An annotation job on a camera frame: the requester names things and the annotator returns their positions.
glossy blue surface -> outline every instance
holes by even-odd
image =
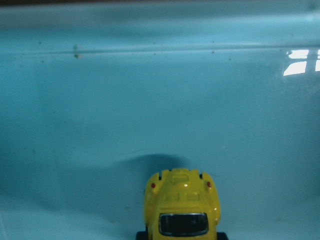
[[[320,237],[318,1],[0,8],[0,239],[124,239],[156,171],[230,240]]]

blue background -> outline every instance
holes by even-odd
[[[133,240],[176,167],[230,240],[319,239],[319,49],[318,1],[0,8],[0,239]]]

yellow toy car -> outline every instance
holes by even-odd
[[[155,173],[144,193],[145,231],[136,240],[227,240],[217,233],[220,203],[212,178],[205,172],[175,168]]]

yellow car body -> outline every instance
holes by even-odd
[[[198,170],[155,173],[144,194],[148,240],[217,240],[220,203],[213,179]]]

black wheel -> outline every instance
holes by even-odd
[[[217,234],[218,240],[229,240],[225,232],[217,232],[216,234]]]
[[[135,240],[148,240],[148,232],[138,231],[135,235]]]

